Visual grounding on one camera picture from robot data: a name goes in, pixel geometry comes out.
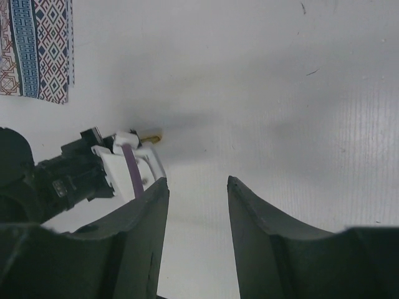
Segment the gold knife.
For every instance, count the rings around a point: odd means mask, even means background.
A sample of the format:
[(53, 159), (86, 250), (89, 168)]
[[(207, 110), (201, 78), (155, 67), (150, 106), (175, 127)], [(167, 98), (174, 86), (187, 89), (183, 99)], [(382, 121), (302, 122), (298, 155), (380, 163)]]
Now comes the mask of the gold knife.
[(163, 138), (163, 130), (161, 128), (146, 129), (139, 131), (138, 135), (142, 143), (157, 144)]

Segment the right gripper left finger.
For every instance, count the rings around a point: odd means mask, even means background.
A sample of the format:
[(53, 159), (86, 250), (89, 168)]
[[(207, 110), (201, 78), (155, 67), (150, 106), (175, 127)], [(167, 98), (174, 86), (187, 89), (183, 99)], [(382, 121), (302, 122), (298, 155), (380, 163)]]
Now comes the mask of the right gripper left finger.
[(1, 297), (156, 298), (169, 196), (161, 178), (73, 233), (1, 224)]

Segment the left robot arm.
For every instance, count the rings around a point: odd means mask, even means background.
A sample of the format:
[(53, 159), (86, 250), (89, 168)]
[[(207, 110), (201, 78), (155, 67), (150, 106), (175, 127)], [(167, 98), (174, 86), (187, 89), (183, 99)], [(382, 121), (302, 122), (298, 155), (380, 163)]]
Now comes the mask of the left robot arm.
[(45, 223), (83, 200), (113, 197), (93, 146), (110, 147), (97, 128), (61, 147), (61, 154), (35, 163), (29, 142), (1, 128), (1, 222)]

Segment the patterned cloth placemat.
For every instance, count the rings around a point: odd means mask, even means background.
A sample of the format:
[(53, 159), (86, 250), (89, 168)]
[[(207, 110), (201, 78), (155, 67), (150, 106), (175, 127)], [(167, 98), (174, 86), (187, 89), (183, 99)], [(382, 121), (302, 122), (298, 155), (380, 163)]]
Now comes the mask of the patterned cloth placemat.
[(1, 0), (1, 95), (65, 104), (74, 83), (72, 1)]

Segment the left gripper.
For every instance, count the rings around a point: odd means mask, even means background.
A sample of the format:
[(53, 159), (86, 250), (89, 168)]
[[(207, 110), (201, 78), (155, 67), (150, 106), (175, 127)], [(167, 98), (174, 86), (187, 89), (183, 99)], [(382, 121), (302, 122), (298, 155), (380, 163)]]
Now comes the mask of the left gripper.
[(101, 137), (97, 128), (80, 133), (80, 139), (61, 147), (61, 154), (38, 163), (34, 168), (34, 185), (42, 208), (44, 223), (61, 212), (72, 209), (84, 199), (114, 197), (106, 180), (103, 162), (93, 146), (112, 148), (113, 136)]

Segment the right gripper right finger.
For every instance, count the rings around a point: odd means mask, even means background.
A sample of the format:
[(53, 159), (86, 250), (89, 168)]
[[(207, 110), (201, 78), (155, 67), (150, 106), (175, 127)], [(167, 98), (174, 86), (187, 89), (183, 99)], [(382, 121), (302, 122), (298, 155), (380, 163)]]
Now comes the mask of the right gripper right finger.
[(397, 298), (398, 229), (331, 233), (266, 202), (233, 176), (228, 206), (241, 298)]

